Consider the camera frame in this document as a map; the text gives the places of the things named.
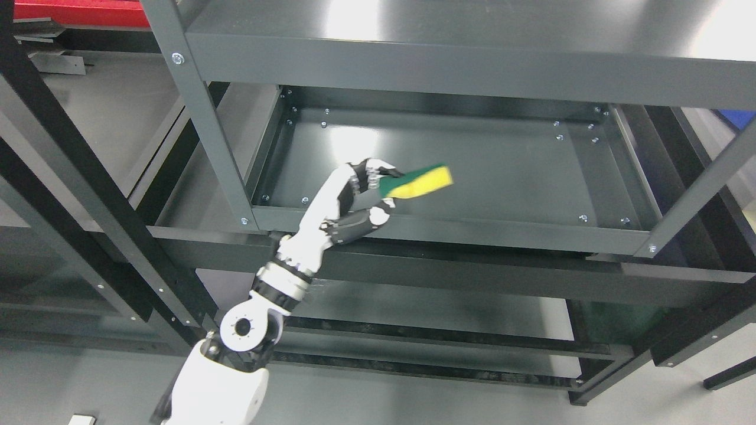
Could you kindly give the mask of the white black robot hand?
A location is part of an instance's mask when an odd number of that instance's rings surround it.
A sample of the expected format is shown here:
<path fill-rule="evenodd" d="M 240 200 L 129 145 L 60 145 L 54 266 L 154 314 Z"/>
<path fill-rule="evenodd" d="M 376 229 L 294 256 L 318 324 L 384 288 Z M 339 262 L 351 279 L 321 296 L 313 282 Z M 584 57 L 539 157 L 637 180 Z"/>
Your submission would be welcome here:
<path fill-rule="evenodd" d="M 334 244 L 329 228 L 351 214 L 359 194 L 377 188 L 383 177 L 400 178 L 404 173 L 386 161 L 368 157 L 346 162 L 333 170 L 310 202 L 299 230 L 282 238 L 271 263 L 305 280 L 318 272 L 323 255 Z"/>

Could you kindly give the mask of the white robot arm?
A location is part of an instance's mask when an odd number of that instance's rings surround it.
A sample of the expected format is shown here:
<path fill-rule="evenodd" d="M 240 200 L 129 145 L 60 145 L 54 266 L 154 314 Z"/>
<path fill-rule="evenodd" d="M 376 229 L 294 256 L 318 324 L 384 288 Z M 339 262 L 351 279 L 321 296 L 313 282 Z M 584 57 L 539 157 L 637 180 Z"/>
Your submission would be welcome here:
<path fill-rule="evenodd" d="M 247 299 L 192 347 L 151 423 L 253 423 L 268 387 L 267 364 L 313 277 L 302 264 L 282 259 L 266 263 L 255 274 Z"/>

